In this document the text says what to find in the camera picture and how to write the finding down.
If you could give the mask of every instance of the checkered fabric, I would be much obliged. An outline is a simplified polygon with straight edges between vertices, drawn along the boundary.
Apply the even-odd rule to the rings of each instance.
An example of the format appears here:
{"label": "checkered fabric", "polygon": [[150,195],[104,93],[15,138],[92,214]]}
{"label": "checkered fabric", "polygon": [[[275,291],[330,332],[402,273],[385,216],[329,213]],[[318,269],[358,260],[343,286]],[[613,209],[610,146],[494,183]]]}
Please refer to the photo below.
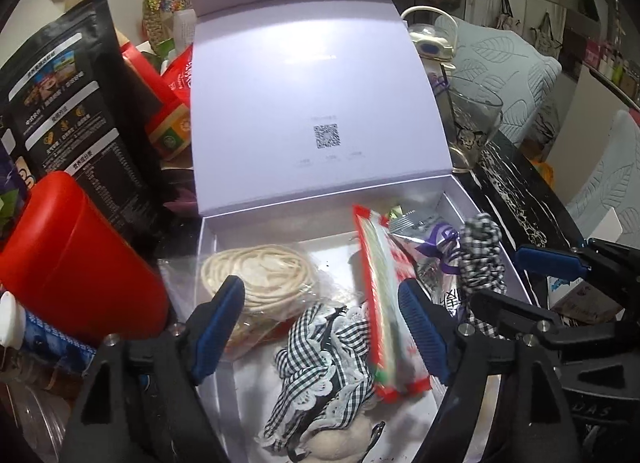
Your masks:
{"label": "checkered fabric", "polygon": [[504,265],[500,259],[500,240],[502,235],[498,225],[489,214],[478,216],[465,221],[460,231],[460,250],[462,255],[458,260],[462,288],[466,293],[464,303],[465,319],[475,326],[477,331],[489,337],[497,337],[495,328],[486,322],[478,320],[469,306],[469,296],[482,288],[491,289],[505,294]]}
{"label": "checkered fabric", "polygon": [[[323,349],[321,343],[329,323],[330,342]],[[318,304],[306,310],[290,329],[287,347],[275,355],[282,391],[258,439],[260,444],[282,452],[315,406],[316,398],[332,393],[335,396],[309,425],[301,441],[313,432],[348,427],[374,394],[373,377],[367,366],[369,344],[365,309],[347,311]]]}

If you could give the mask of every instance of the marble surface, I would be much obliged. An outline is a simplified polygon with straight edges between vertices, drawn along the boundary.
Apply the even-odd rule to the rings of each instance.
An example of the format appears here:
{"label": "marble surface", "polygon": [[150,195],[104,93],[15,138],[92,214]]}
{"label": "marble surface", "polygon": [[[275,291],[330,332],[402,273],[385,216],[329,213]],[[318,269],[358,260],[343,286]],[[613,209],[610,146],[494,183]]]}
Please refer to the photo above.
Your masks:
{"label": "marble surface", "polygon": [[[502,244],[511,259],[521,245],[554,250],[581,245],[583,237],[569,212],[502,133],[487,144],[472,172],[456,176],[476,205],[500,225]],[[546,278],[519,273],[531,301],[547,307]]]}

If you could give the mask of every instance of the red package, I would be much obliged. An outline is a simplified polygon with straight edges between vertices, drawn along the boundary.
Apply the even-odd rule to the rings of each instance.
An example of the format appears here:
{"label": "red package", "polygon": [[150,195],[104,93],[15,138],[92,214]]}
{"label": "red package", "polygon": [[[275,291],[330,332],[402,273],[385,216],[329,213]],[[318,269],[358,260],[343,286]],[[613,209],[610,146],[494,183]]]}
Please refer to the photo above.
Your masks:
{"label": "red package", "polygon": [[395,243],[388,218],[353,207],[362,248],[376,392],[385,401],[431,389],[429,373],[398,304],[398,286],[415,277],[414,265]]}
{"label": "red package", "polygon": [[145,104],[148,120],[145,131],[149,141],[162,159],[171,160],[191,143],[191,115],[189,104],[185,104],[177,93],[167,85],[165,79],[149,64],[138,49],[127,42],[120,47],[122,56],[132,77],[140,79],[136,90],[138,101]]}
{"label": "red package", "polygon": [[188,108],[191,107],[191,57],[193,45],[180,54],[166,69],[162,78]]}

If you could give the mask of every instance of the black packaging bag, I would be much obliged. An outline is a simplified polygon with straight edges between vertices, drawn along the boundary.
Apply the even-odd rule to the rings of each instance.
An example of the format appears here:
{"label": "black packaging bag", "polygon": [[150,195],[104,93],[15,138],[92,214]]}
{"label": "black packaging bag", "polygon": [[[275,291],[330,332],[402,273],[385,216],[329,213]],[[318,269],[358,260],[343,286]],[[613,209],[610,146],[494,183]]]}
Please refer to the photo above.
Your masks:
{"label": "black packaging bag", "polygon": [[148,252],[168,219],[107,0],[84,0],[31,36],[0,70],[2,143],[28,185],[71,174],[109,223]]}

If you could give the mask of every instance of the glass cup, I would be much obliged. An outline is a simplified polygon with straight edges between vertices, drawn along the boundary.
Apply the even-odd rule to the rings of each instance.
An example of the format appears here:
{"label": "glass cup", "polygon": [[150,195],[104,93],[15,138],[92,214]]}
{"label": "glass cup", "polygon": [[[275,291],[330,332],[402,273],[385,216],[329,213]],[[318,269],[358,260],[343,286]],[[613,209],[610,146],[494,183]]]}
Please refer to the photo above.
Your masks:
{"label": "glass cup", "polygon": [[484,86],[450,76],[449,87],[436,96],[436,102],[453,172],[469,172],[500,128],[502,99]]}

